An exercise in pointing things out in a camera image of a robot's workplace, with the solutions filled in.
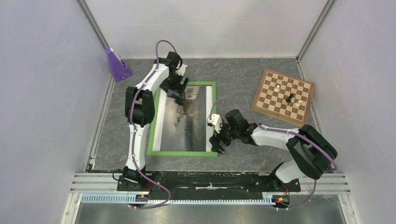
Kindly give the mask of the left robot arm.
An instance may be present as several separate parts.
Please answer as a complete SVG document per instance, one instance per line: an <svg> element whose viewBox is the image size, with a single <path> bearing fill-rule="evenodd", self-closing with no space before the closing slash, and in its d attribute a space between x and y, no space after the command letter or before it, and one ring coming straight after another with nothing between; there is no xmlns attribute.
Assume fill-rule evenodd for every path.
<svg viewBox="0 0 396 224"><path fill-rule="evenodd" d="M154 61L151 71L139 84L127 87L125 116L129 124L130 141L127 162L119 179L120 184L129 183L135 190L145 188L145 140L156 114L154 94L160 88L166 93L171 93L178 103L183 102L189 78L184 78L182 65L181 56L170 51L166 58L159 57Z"/></svg>

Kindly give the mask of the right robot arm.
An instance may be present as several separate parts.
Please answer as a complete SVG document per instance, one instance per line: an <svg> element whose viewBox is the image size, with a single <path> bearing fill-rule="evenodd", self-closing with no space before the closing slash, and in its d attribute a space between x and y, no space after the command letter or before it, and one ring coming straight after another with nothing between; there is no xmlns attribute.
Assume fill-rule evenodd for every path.
<svg viewBox="0 0 396 224"><path fill-rule="evenodd" d="M214 128L209 138L213 152L223 154L224 146L229 146L233 140L287 150L292 160L280 163L270 174L269 183L275 190L282 190L288 183L304 176L318 180L325 172L337 168L337 150L311 125L283 129L249 123L238 109L229 111L224 119L212 113L207 118L207 125Z"/></svg>

